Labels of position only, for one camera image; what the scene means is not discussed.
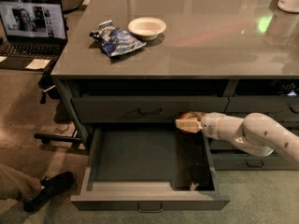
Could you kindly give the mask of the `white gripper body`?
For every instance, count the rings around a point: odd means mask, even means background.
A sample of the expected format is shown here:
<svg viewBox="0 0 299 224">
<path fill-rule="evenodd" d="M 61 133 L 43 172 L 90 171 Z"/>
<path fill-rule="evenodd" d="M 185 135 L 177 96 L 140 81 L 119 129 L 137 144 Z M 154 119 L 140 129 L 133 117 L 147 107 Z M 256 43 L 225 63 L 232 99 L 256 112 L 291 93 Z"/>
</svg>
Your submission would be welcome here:
<svg viewBox="0 0 299 224">
<path fill-rule="evenodd" d="M 219 124 L 224 117 L 222 113 L 208 113 L 201 118 L 202 133 L 208 138 L 219 139 Z"/>
</svg>

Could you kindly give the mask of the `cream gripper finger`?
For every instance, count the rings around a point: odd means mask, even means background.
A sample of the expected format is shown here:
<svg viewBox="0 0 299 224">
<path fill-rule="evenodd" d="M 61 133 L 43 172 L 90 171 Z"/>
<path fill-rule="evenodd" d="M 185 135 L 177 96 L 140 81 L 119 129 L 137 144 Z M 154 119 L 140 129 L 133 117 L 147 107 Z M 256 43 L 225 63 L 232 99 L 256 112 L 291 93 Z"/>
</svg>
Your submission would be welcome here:
<svg viewBox="0 0 299 224">
<path fill-rule="evenodd" d="M 187 133 L 198 133 L 203 130 L 201 122 L 197 118 L 177 119 L 176 127 Z"/>
</svg>

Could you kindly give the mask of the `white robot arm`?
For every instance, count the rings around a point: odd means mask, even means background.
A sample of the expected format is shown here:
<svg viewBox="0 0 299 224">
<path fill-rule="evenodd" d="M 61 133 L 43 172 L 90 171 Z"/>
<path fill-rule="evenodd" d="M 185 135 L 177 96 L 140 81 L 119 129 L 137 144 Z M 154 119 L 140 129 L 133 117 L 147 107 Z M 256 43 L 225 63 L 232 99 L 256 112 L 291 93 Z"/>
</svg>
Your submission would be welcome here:
<svg viewBox="0 0 299 224">
<path fill-rule="evenodd" d="M 185 133 L 201 132 L 207 138 L 229 142 L 253 156 L 266 157 L 276 152 L 299 164 L 299 137 L 262 113 L 238 118 L 191 111 L 176 119 L 175 124 Z"/>
</svg>

